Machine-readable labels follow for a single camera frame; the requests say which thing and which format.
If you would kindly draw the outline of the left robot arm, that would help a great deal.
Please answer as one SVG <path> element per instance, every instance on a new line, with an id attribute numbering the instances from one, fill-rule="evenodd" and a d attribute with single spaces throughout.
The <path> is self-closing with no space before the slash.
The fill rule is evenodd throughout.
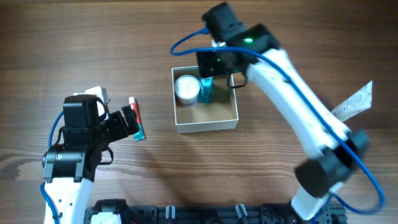
<path id="1" fill-rule="evenodd" d="M 60 116 L 63 142 L 50 143 L 42 158 L 44 222 L 83 223 L 96 168 L 105 164 L 102 153 L 111 151 L 110 143 L 139 132 L 137 112 L 128 105 L 110 113 L 100 97 L 83 94 L 66 97 Z"/>

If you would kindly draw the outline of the blue mouthwash bottle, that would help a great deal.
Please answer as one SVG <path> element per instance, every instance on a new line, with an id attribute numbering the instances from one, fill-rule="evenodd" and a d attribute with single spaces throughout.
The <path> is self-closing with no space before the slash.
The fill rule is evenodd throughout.
<path id="1" fill-rule="evenodd" d="M 213 77 L 200 78 L 200 94 L 199 101 L 202 103 L 209 103 L 213 93 Z"/>

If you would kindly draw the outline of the white round cream jar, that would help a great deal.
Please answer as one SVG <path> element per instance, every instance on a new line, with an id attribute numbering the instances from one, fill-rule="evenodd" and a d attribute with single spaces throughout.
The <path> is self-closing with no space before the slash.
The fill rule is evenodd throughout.
<path id="1" fill-rule="evenodd" d="M 182 75 L 174 83 L 174 93 L 182 106 L 192 106 L 197 103 L 200 84 L 192 75 Z"/>

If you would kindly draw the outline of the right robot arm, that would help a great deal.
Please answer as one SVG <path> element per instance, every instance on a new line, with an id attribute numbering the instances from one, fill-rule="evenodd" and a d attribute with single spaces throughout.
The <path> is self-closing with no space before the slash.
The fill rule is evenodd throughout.
<path id="1" fill-rule="evenodd" d="M 197 52 L 201 74 L 241 72 L 269 97 L 301 142 L 308 160 L 295 168 L 300 187 L 290 204 L 301 220 L 313 221 L 350 175 L 364 169 L 368 136 L 332 115 L 265 25 L 245 27 L 226 2 L 201 18 L 213 38 L 212 47 Z"/>

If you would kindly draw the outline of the white lotion tube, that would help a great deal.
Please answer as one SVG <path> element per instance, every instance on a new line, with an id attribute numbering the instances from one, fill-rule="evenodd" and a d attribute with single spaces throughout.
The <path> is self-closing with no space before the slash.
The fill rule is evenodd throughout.
<path id="1" fill-rule="evenodd" d="M 341 122 L 369 109 L 373 98 L 373 82 L 370 81 L 355 94 L 334 108 L 331 113 Z"/>

